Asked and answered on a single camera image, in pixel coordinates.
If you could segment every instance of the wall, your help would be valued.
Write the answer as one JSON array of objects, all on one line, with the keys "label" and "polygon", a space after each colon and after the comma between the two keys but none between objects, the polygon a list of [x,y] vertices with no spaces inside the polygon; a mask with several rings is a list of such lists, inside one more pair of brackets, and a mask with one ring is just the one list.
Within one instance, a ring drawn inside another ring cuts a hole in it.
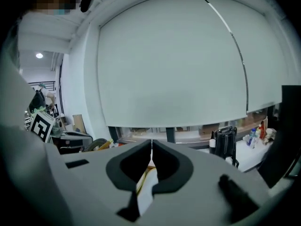
[{"label": "wall", "polygon": [[22,77],[27,83],[40,81],[55,81],[55,71],[49,68],[22,68]]},{"label": "wall", "polygon": [[[281,86],[288,82],[288,66],[266,18],[233,0],[207,1],[226,21],[241,52],[249,88],[248,112],[280,103]],[[262,86],[259,81],[267,82]]]},{"label": "wall", "polygon": [[301,40],[291,22],[285,18],[278,20],[275,13],[265,15],[270,24],[287,64],[288,84],[301,84]]},{"label": "wall", "polygon": [[84,89],[87,110],[95,138],[111,138],[106,126],[98,87],[98,42],[100,29],[91,23],[87,31],[87,46],[84,58]]},{"label": "wall", "polygon": [[246,117],[239,52],[205,0],[149,0],[118,15],[101,28],[98,65],[109,126],[197,126]]},{"label": "wall", "polygon": [[81,114],[88,134],[93,139],[110,139],[102,115],[97,75],[98,26],[90,26],[75,44],[69,55],[64,55],[62,67],[62,100],[69,123],[73,115]]}]

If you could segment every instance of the black bag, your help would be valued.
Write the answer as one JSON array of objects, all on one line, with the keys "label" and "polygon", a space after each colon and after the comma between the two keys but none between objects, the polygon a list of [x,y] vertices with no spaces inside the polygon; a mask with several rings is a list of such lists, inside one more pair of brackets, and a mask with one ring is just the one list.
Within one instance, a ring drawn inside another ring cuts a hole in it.
[{"label": "black bag", "polygon": [[38,109],[40,107],[46,107],[45,104],[45,98],[43,96],[42,91],[36,90],[36,94],[34,95],[34,98],[32,99],[30,105],[29,105],[29,111],[31,113],[34,112],[34,109]]},{"label": "black bag", "polygon": [[238,168],[239,162],[236,160],[236,127],[226,127],[212,132],[211,139],[216,140],[214,154],[226,159],[232,158],[232,165]]}]

